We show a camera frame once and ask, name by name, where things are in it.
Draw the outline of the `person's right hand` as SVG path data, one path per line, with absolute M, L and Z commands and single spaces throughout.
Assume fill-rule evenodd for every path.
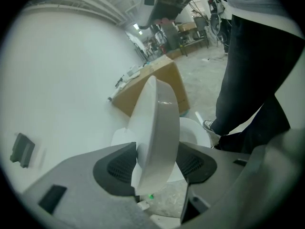
M 169 20 L 167 18 L 163 18 L 163 19 L 157 19 L 153 22 L 154 25 L 165 25 L 165 24 L 172 24 L 174 23 L 175 20 Z

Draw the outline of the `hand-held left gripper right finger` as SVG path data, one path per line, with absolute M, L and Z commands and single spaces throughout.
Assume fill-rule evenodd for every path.
M 180 222 L 184 224 L 216 204 L 236 181 L 249 158 L 248 154 L 180 142 L 176 163 L 187 182 Z

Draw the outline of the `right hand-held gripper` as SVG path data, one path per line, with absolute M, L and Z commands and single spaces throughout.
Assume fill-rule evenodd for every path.
M 175 20 L 191 0 L 140 0 L 138 26 L 150 27 L 157 19 Z

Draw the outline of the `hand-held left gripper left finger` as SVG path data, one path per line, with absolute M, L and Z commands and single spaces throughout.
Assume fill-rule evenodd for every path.
M 134 142 L 70 157 L 34 182 L 23 203 L 48 229 L 153 229 L 131 186 Z

